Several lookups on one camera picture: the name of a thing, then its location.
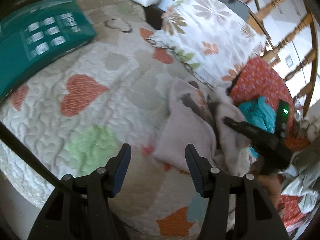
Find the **pale lilac garment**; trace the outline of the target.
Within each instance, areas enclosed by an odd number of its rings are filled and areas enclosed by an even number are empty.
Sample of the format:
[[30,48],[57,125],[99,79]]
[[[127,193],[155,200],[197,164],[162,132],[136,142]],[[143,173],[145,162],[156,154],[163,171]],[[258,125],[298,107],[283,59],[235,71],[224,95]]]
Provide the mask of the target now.
[[241,122],[245,116],[225,91],[213,98],[193,82],[176,79],[169,92],[169,116],[161,129],[153,156],[188,172],[185,148],[193,144],[199,156],[233,176],[249,172],[253,156],[250,140],[224,124],[225,117]]

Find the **white grey crumpled clothes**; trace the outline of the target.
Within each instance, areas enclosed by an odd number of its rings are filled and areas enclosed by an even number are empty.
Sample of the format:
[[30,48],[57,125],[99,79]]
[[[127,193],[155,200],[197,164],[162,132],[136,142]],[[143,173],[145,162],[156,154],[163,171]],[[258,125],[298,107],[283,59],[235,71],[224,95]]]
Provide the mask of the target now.
[[282,195],[300,197],[298,207],[302,213],[311,212],[319,200],[319,115],[307,116],[300,127],[300,135],[311,142],[294,153]]

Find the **turquoise folded garment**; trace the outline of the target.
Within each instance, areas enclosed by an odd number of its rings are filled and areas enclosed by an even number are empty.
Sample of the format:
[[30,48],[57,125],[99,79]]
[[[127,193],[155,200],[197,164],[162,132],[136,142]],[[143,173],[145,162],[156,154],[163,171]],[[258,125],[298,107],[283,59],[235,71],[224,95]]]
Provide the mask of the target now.
[[243,102],[238,108],[245,116],[248,123],[267,132],[274,133],[276,127],[276,113],[265,101],[266,97],[260,96],[255,100]]

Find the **red floral pillow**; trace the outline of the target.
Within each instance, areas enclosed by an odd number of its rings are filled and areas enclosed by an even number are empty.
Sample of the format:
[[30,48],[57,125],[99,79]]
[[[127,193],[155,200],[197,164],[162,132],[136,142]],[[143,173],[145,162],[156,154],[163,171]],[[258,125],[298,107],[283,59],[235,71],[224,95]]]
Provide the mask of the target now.
[[228,70],[228,75],[222,78],[231,81],[229,96],[236,106],[252,101],[260,96],[266,97],[266,103],[277,113],[279,100],[289,103],[290,113],[287,123],[287,139],[285,144],[292,152],[298,152],[310,144],[306,139],[296,139],[293,130],[293,98],[285,82],[260,57],[251,58],[246,64],[236,64]]

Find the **heart patterned quilt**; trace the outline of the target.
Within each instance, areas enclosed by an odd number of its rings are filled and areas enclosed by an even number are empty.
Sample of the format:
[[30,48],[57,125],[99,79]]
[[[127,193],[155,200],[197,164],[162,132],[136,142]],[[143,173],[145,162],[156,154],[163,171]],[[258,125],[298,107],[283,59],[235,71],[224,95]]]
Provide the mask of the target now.
[[132,239],[196,239],[207,201],[191,176],[152,156],[185,66],[147,44],[152,28],[129,0],[75,0],[93,41],[31,77],[1,106],[1,121],[54,175],[87,175],[123,143],[132,159],[110,201]]

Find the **white floral pillow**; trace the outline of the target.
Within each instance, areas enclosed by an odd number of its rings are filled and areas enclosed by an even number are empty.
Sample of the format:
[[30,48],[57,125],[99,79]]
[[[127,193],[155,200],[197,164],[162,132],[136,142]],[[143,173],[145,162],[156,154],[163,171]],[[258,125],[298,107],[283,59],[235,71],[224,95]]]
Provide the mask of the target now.
[[161,29],[148,40],[172,51],[200,81],[223,88],[266,43],[265,35],[219,0],[171,0]]

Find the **teal cardboard box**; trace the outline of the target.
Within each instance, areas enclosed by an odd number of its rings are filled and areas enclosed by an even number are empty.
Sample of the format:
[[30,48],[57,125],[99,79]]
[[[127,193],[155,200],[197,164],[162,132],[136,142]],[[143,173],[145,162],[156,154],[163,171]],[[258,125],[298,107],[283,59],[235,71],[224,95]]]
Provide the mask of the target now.
[[1,20],[1,99],[97,35],[75,0],[42,0]]

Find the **wooden headboard rail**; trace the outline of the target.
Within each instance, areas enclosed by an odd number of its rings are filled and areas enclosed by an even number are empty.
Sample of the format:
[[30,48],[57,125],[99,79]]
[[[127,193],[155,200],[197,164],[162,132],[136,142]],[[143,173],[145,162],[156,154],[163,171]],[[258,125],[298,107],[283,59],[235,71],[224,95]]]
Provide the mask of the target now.
[[266,36],[260,54],[285,81],[303,114],[319,100],[319,26],[305,0],[238,0],[247,23]]

